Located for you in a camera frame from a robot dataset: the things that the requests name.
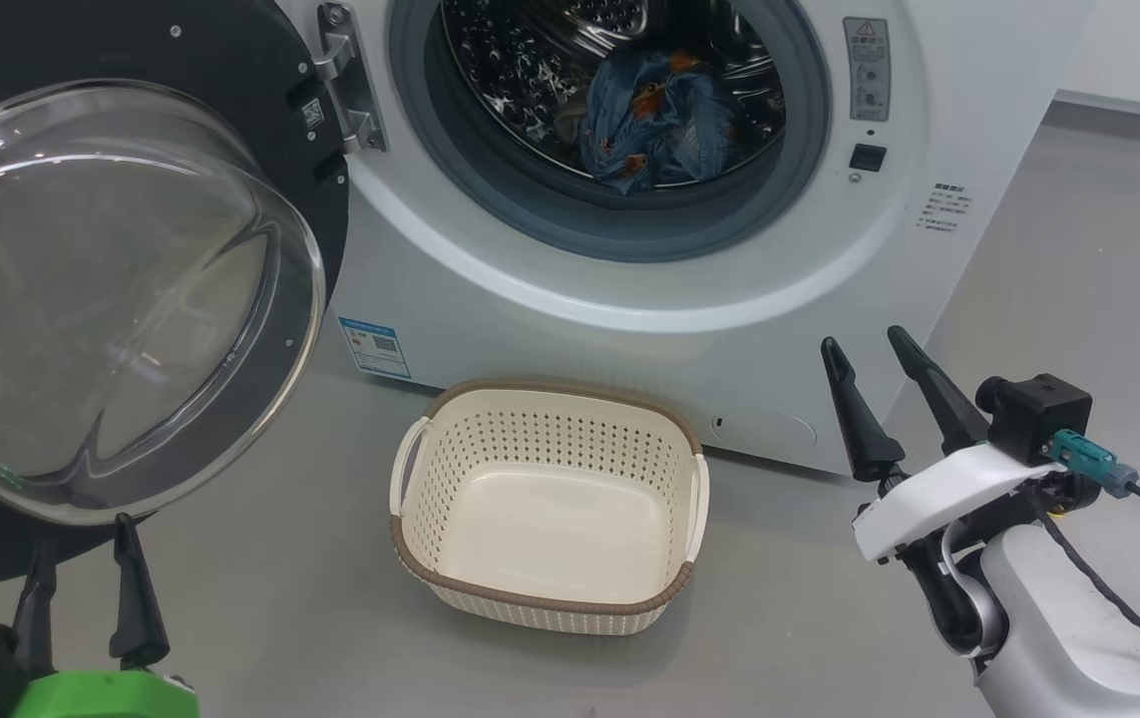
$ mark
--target gray floor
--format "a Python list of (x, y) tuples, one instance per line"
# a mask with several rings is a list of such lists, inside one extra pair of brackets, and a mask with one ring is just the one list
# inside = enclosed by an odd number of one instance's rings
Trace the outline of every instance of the gray floor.
[[(1091, 435), (1140, 467), (1140, 120), (1057, 108), (929, 350), (963, 387), (1053, 372), (1097, 395)], [(276, 426), (204, 490), (141, 528), (173, 653), (211, 717), (990, 715), (898, 566), (861, 560), (869, 487), (711, 460), (690, 590), (629, 639), (466, 617), (397, 563), (386, 471), (427, 397), (355, 380), (327, 332)], [(917, 394), (889, 431), (937, 456)], [(1140, 504), (1062, 522), (1140, 610)], [(106, 668), (107, 549), (62, 568), (63, 668)], [(18, 582), (0, 586), (0, 621)]]

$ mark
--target white basket handle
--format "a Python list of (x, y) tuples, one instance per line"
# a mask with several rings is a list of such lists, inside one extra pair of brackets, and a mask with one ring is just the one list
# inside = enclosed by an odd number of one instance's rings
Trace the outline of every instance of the white basket handle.
[(393, 516), (400, 516), (401, 501), (406, 495), (410, 493), (410, 479), (414, 478), (414, 467), (418, 460), (418, 451), (423, 450), (423, 442), (420, 438), (427, 431), (432, 419), (422, 417), (410, 426), (406, 436), (401, 438), (401, 446), (397, 449), (397, 459), (392, 463), (392, 484), (388, 487), (388, 511)]
[(693, 496), (690, 497), (690, 528), (684, 540), (685, 561), (698, 558), (698, 549), (702, 548), (702, 531), (707, 528), (707, 500), (710, 495), (707, 459), (698, 454), (693, 458)]

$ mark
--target beige plastic basket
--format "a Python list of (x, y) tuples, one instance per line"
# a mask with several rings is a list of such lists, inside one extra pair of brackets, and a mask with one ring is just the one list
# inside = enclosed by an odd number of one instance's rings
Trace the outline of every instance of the beige plastic basket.
[(690, 580), (707, 464), (659, 406), (578, 387), (455, 386), (410, 427), (390, 490), (406, 569), (455, 609), (629, 635)]

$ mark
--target qr code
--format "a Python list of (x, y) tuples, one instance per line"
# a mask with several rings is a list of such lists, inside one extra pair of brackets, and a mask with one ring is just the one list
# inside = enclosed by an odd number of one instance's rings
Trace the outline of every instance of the qr code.
[(314, 99), (304, 105), (304, 122), (308, 123), (308, 129), (315, 129), (317, 125), (323, 123), (326, 115), (323, 113), (323, 101), (319, 99)]

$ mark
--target front-load washing machine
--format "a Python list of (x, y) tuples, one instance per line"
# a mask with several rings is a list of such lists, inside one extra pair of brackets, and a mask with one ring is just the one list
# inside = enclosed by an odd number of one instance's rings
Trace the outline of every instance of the front-load washing machine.
[[(883, 413), (880, 332), (929, 335), (1091, 5), (0, 0), (0, 578), (214, 476), (326, 331), (842, 470), (819, 341)], [(628, 52), (714, 77), (732, 163), (587, 171)]]
[[(885, 328), (933, 331), (1092, 5), (339, 5), (378, 136), (351, 158), (331, 331), (364, 372), (625, 387), (707, 444), (844, 472), (819, 342), (864, 358), (882, 417), (903, 382)], [(714, 180), (620, 195), (556, 123), (602, 58), (674, 47), (755, 140)]]

